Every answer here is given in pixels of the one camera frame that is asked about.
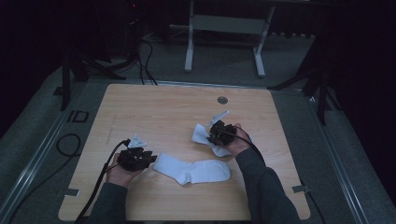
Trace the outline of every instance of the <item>white stand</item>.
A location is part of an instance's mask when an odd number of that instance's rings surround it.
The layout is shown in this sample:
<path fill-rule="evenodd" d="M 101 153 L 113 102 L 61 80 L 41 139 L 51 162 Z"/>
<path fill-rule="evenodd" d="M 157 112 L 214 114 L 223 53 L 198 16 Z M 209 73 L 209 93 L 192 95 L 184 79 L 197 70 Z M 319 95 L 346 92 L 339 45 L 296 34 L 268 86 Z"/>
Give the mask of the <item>white stand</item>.
<path fill-rule="evenodd" d="M 270 7 L 266 20 L 194 15 L 194 1 L 190 0 L 189 45 L 187 47 L 184 70 L 186 72 L 190 72 L 192 70 L 194 30 L 232 32 L 261 36 L 260 43 L 257 47 L 253 48 L 253 54 L 257 67 L 257 75 L 259 77 L 264 77 L 265 72 L 262 64 L 262 46 L 264 45 L 265 37 L 267 37 L 274 11 L 275 7 Z"/>

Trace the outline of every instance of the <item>wire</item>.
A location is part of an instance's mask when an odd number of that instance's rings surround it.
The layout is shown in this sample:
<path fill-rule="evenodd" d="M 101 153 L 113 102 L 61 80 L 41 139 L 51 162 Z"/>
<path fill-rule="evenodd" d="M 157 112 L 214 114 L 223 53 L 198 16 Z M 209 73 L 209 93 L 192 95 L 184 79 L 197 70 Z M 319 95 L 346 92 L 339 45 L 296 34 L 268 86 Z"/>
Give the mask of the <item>wire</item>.
<path fill-rule="evenodd" d="M 150 52 L 149 52 L 149 54 L 148 54 L 148 58 L 146 59 L 145 65 L 143 65 L 143 63 L 142 63 L 142 59 L 141 59 L 141 57 L 140 57 L 140 54 L 137 53 L 137 61 L 139 62 L 138 67 L 139 67 L 139 76 L 140 76 L 140 80 L 142 81 L 142 84 L 143 84 L 143 85 L 146 85 L 145 81 L 143 80 L 143 69 L 145 69 L 146 75 L 147 75 L 149 81 L 151 82 L 151 84 L 152 84 L 152 85 L 158 85 L 157 81 L 154 79 L 154 77 L 152 76 L 152 74 L 150 73 L 150 71 L 149 71 L 149 69 L 148 69 L 148 66 L 149 66 L 149 59 L 150 59 L 151 54 L 152 54 L 152 51 L 153 51 L 153 50 L 152 50 L 152 45 L 151 45 L 148 41 L 143 40 L 143 39 L 142 39 L 142 42 L 149 45 L 149 47 L 150 47 Z"/>
<path fill-rule="evenodd" d="M 114 167 L 116 167 L 116 166 L 119 166 L 119 164 L 117 163 L 116 165 L 113 165 L 113 166 L 109 167 L 109 168 L 106 170 L 106 173 L 107 173 L 109 170 L 111 170 L 111 169 L 113 169 Z"/>
<path fill-rule="evenodd" d="M 238 128 L 238 129 L 240 129 L 240 130 L 242 130 L 244 133 L 247 133 L 247 132 L 245 132 L 242 128 L 239 128 L 239 127 L 236 127 L 236 126 L 234 126 L 234 127 L 235 127 L 235 128 Z M 218 131 L 219 133 L 226 133 L 226 134 L 231 135 L 231 136 L 233 136 L 233 137 L 239 138 L 239 139 L 241 139 L 242 141 L 248 143 L 248 144 L 252 147 L 252 149 L 257 153 L 257 155 L 259 155 L 259 157 L 262 158 L 262 161 L 264 162 L 264 157 L 263 157 L 262 154 L 260 153 L 259 149 L 251 142 L 251 139 L 250 139 L 250 137 L 248 136 L 248 134 L 247 134 L 247 137 L 248 137 L 249 140 L 247 140 L 247 139 L 245 139 L 245 138 L 243 138 L 243 137 L 241 137 L 241 136 L 239 136 L 239 135 L 236 135 L 236 134 L 233 134 L 233 133 L 224 132 L 224 131 L 219 130 L 219 129 L 217 129 L 217 131 Z"/>
<path fill-rule="evenodd" d="M 81 212 L 79 213 L 79 215 L 78 215 L 78 217 L 77 217 L 75 223 L 82 223 L 82 222 L 83 222 L 83 220 L 84 220 L 83 217 L 84 217 L 85 213 L 87 212 L 88 208 L 90 208 L 91 203 L 93 202 L 93 199 L 95 198 L 96 193 L 97 193 L 97 191 L 99 190 L 99 187 L 100 187 L 100 185 L 101 185 L 101 183 L 102 183 L 102 179 L 103 179 L 103 177 L 104 177 L 104 175 L 105 175 L 105 173 L 106 173 L 106 170 L 107 170 L 108 164 L 109 164 L 110 161 L 111 161 L 111 158 L 113 158 L 114 153 L 116 153 L 117 149 L 119 149 L 119 147 L 120 147 L 122 144 L 124 144 L 125 146 L 127 146 L 127 145 L 128 145 L 128 141 L 130 141 L 130 140 L 129 140 L 129 139 L 128 139 L 128 140 L 123 140 L 123 141 L 119 142 L 119 143 L 114 147 L 113 151 L 111 152 L 110 156 L 108 157 L 107 162 L 104 164 L 104 166 L 103 166 L 103 168 L 102 168 L 102 172 L 101 172 L 101 174 L 99 175 L 99 177 L 98 177 L 98 179 L 97 179 L 97 181 L 96 181 L 96 184 L 95 184 L 95 187 L 94 187 L 94 189 L 93 189 L 93 192 L 92 192 L 92 194 L 91 194 L 90 199 L 87 201 L 87 203 L 85 204 L 84 208 L 83 208 L 83 209 L 81 210 Z"/>
<path fill-rule="evenodd" d="M 67 154 L 61 151 L 59 144 L 60 142 L 65 139 L 68 136 L 75 136 L 78 140 L 78 146 L 76 147 L 75 151 L 72 154 Z M 62 136 L 61 138 L 58 139 L 58 141 L 56 142 L 56 149 L 58 150 L 59 153 L 61 153 L 62 155 L 68 157 L 69 159 L 62 165 L 60 166 L 55 172 L 53 172 L 51 175 L 49 175 L 46 179 L 44 179 L 43 181 L 41 181 L 41 183 L 39 183 L 36 187 L 34 187 L 32 190 L 30 190 L 29 193 L 27 193 L 23 199 L 18 203 L 17 207 L 15 208 L 14 212 L 11 215 L 11 218 L 9 219 L 8 223 L 11 223 L 12 220 L 14 219 L 14 217 L 17 215 L 18 210 L 21 208 L 22 204 L 30 197 L 32 196 L 33 193 L 35 193 L 36 190 L 38 190 L 39 188 L 41 188 L 41 186 L 43 186 L 49 179 L 51 179 L 54 175 L 56 175 L 59 171 L 61 171 L 66 165 L 67 163 L 69 163 L 73 158 L 75 158 L 76 156 L 79 156 L 81 153 L 78 153 L 79 147 L 81 146 L 81 139 L 79 138 L 78 135 L 74 134 L 74 133 L 69 133 L 66 134 L 64 136 Z"/>
<path fill-rule="evenodd" d="M 305 186 L 305 183 L 304 183 L 304 181 L 301 178 L 300 178 L 300 182 Z M 319 216 L 320 216 L 320 219 L 321 219 L 322 223 L 326 224 L 326 220 L 324 219 L 324 216 L 321 213 L 320 208 L 319 208 L 317 202 L 315 201 L 314 197 L 312 196 L 311 192 L 308 191 L 307 194 L 308 194 L 309 198 L 311 199 L 312 203 L 314 204 L 314 206 L 317 208 L 317 211 L 319 213 Z"/>

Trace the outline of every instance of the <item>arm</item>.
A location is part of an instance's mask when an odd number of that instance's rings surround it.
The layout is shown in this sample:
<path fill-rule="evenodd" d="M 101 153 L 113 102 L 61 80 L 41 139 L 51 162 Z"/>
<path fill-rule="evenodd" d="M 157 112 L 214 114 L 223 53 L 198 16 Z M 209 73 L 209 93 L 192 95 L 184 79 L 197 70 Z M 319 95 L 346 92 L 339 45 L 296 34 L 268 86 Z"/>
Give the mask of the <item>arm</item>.
<path fill-rule="evenodd" d="M 235 127 L 236 134 L 248 140 L 240 124 Z M 243 174 L 252 223 L 301 223 L 277 174 L 265 165 L 250 144 L 235 138 L 227 149 L 235 156 Z"/>
<path fill-rule="evenodd" d="M 125 203 L 128 188 L 143 170 L 125 171 L 117 164 L 119 155 L 114 155 L 113 163 L 106 174 L 106 183 L 102 186 L 87 223 L 126 223 Z"/>

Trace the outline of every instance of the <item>table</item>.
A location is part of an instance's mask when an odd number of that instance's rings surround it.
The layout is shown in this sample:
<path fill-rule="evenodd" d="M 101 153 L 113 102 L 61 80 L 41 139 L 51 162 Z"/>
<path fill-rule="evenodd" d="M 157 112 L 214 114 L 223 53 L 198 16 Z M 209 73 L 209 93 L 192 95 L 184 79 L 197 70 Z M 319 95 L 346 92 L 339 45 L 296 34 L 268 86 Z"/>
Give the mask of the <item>table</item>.
<path fill-rule="evenodd" d="M 220 96 L 228 103 L 218 102 Z M 152 170 L 139 175 L 130 187 L 128 220 L 249 220 L 248 200 L 235 159 L 219 158 L 210 147 L 191 141 L 197 123 L 229 110 L 222 120 L 241 123 L 253 138 L 268 166 L 282 182 L 301 219 L 310 217 L 288 142 L 271 92 L 207 86 L 109 85 L 100 105 L 78 166 L 69 185 L 78 196 L 65 196 L 61 220 L 75 220 L 91 196 L 96 179 L 114 146 L 138 134 L 154 154 L 167 153 L 179 160 L 226 161 L 231 178 L 224 182 L 180 186 L 174 179 Z"/>

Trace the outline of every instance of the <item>metal frame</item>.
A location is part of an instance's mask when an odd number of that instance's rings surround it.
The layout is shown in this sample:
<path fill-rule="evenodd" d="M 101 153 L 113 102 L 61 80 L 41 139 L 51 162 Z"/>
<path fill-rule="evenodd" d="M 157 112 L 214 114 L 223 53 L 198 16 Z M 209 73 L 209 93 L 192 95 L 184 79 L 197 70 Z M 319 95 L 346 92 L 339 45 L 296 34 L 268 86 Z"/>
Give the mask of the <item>metal frame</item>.
<path fill-rule="evenodd" d="M 347 176 L 344 165 L 338 156 L 337 148 L 332 141 L 329 130 L 325 125 L 322 125 L 321 121 L 317 116 L 316 109 L 318 107 L 318 104 L 315 102 L 315 99 L 313 97 L 306 98 L 307 102 L 309 103 L 308 107 L 310 109 L 312 117 L 315 118 L 316 124 L 318 125 L 320 132 L 324 138 L 325 144 L 328 149 L 327 152 L 330 163 L 332 164 L 332 168 L 334 169 L 335 175 L 337 176 L 338 181 L 341 185 L 341 189 L 344 192 L 346 202 L 349 205 L 352 216 L 355 218 L 356 223 L 369 223 L 367 216 L 365 215 L 365 212 L 361 207 L 361 202 L 358 199 L 358 195 L 356 194 L 355 189 L 353 188 L 352 183 Z"/>
<path fill-rule="evenodd" d="M 260 35 L 260 42 L 253 48 L 253 56 L 256 62 L 258 77 L 265 77 L 264 65 L 262 63 L 262 46 L 273 18 L 275 7 L 270 7 L 266 20 L 230 18 L 219 16 L 195 15 L 194 1 L 190 0 L 190 23 L 189 23 L 189 45 L 187 46 L 186 63 L 184 70 L 192 70 L 192 58 L 194 53 L 193 33 L 194 30 L 208 30 L 219 32 L 233 32 L 240 34 Z"/>

